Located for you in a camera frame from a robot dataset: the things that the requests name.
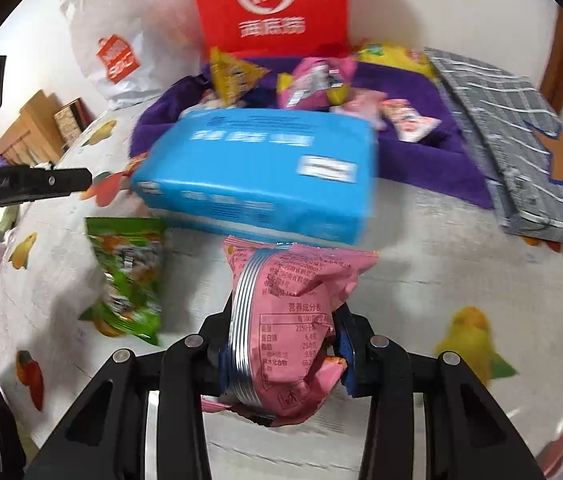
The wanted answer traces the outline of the green chicken snack bag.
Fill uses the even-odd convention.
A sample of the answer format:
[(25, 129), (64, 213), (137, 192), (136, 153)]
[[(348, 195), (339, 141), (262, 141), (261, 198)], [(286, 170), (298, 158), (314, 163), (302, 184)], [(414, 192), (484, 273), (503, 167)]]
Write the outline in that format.
[(164, 224), (158, 218), (88, 217), (86, 236), (104, 276), (103, 291), (79, 316), (107, 337), (131, 335), (156, 346)]

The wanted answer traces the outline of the pink snack bag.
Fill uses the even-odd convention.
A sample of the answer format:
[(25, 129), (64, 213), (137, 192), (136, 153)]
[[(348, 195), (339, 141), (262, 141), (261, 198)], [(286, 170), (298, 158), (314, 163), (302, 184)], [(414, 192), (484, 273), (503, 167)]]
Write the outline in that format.
[(231, 411), (273, 426), (297, 425), (324, 404), (349, 364), (329, 356), (335, 313), (376, 252), (224, 240), (233, 272), (231, 321), (219, 393), (207, 413)]

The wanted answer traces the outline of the yellow triangular snack packet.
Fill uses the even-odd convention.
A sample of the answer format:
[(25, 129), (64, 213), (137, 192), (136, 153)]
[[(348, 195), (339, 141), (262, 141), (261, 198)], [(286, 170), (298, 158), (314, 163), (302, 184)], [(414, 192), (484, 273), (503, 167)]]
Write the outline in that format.
[(265, 67), (236, 58), (218, 47), (210, 49), (209, 61), (214, 91), (226, 107), (236, 105), (270, 72)]

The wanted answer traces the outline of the Lotso lollipop snack packet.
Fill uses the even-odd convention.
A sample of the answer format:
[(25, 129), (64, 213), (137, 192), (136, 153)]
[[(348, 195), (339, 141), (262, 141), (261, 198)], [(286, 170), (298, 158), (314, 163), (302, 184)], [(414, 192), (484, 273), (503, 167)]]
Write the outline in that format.
[(399, 140), (417, 143), (441, 124), (441, 120), (419, 114), (411, 102), (405, 99), (386, 99), (380, 104), (383, 116), (387, 117), (397, 132)]

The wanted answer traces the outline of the light pink pastry packet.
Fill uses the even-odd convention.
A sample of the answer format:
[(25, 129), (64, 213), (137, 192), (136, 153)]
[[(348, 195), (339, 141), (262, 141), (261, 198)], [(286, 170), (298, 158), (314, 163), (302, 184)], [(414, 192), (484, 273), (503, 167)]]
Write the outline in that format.
[(330, 107), (335, 114), (366, 120), (375, 131), (385, 131), (387, 125), (382, 115), (382, 103), (388, 94), (378, 90), (353, 88), (351, 99), (342, 105)]

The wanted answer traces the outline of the pink yellow candy packet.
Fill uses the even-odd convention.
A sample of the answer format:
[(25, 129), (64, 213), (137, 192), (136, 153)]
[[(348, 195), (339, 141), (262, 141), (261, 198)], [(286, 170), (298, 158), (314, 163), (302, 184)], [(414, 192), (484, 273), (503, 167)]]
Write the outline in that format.
[(291, 74), (277, 76), (277, 105), (283, 110), (327, 110), (342, 105), (356, 73), (354, 56), (303, 58)]

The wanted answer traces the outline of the wooden headboard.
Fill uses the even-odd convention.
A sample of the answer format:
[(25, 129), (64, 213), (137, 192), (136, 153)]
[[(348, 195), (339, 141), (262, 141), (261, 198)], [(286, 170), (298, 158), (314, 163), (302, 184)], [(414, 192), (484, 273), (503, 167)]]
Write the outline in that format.
[(60, 105), (43, 90), (24, 103), (16, 120), (0, 137), (0, 156), (14, 165), (56, 164), (64, 156), (65, 141), (55, 120)]

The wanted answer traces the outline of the patterned box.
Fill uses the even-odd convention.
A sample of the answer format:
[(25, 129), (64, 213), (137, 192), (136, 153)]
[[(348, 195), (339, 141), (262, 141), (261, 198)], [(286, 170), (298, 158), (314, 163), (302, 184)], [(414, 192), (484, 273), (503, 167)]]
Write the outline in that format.
[(54, 114), (54, 119), (62, 140), (64, 140), (65, 147), (70, 148), (88, 126), (91, 125), (93, 115), (82, 99), (76, 98), (63, 105)]

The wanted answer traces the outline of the white Miniso plastic bag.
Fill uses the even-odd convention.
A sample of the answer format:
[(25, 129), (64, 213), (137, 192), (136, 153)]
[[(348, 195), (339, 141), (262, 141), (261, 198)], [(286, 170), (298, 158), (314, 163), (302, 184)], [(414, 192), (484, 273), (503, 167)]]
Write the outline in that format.
[(161, 96), (199, 72), (194, 0), (60, 0), (59, 9), (76, 63), (111, 110)]

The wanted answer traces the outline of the red Haidilao paper bag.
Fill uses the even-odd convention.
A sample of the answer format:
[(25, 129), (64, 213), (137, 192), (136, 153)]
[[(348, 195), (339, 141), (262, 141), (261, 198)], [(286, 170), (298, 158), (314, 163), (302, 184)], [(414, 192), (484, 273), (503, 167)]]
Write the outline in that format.
[(209, 48), (251, 56), (344, 56), (347, 0), (196, 0)]

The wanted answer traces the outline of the blue tissue pack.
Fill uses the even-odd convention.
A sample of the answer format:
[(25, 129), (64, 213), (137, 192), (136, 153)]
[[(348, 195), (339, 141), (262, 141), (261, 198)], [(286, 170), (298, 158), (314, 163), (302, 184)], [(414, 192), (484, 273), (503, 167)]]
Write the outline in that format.
[(131, 179), (146, 206), (188, 229), (255, 240), (359, 244), (373, 208), (369, 122), (305, 110), (194, 110)]

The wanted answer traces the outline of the grey checked star cloth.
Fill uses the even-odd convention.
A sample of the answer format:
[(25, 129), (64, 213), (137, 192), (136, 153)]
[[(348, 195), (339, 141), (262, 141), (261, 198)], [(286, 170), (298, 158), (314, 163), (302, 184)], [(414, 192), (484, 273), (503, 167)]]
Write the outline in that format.
[(563, 244), (563, 125), (527, 77), (428, 48), (438, 88), (487, 180), (499, 225)]

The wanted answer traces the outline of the yellow chips bag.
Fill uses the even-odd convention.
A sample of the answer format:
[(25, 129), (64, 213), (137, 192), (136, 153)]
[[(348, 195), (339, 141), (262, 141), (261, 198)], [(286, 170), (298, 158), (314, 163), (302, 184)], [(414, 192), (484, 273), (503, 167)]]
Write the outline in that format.
[(397, 46), (396, 44), (367, 42), (367, 44), (359, 47), (356, 55), (364, 63), (407, 70), (435, 81), (434, 68), (423, 50)]

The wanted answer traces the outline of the brown wooden door frame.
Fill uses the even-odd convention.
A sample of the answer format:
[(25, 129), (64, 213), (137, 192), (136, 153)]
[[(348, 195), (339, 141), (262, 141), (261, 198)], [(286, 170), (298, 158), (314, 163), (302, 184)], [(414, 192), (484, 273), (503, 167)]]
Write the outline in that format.
[(539, 92), (557, 114), (563, 109), (563, 9), (558, 7), (551, 54), (548, 57)]

